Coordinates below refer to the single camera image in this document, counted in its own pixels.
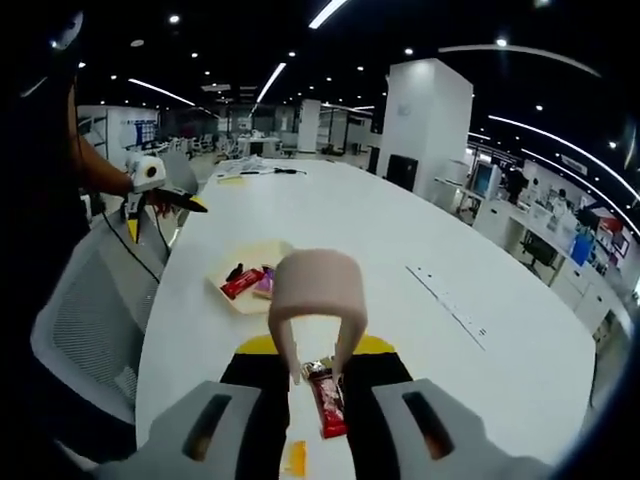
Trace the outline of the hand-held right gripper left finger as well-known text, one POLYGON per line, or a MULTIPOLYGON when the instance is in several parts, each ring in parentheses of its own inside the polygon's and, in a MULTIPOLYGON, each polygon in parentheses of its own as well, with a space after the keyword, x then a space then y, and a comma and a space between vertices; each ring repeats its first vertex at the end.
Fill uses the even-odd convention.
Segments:
POLYGON ((270 340, 239 347, 219 382, 205 381, 154 419, 130 457, 96 479, 277 479, 289 425, 288 371, 270 340))

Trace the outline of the person's left hand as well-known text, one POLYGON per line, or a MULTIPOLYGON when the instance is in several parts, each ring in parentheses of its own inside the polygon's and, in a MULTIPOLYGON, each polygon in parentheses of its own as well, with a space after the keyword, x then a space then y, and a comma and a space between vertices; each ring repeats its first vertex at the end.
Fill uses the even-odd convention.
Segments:
POLYGON ((153 207, 157 216, 166 218, 172 213, 172 205, 158 197, 154 192, 148 194, 147 203, 153 207))

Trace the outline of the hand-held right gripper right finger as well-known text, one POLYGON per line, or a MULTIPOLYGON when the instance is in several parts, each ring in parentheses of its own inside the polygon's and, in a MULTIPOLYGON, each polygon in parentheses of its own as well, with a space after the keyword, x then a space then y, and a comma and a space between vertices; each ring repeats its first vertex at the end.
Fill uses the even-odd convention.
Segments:
POLYGON ((482 418, 428 379, 415 380, 395 348, 360 340, 342 377, 347 438, 359 479, 546 479, 551 468, 511 456, 482 418))

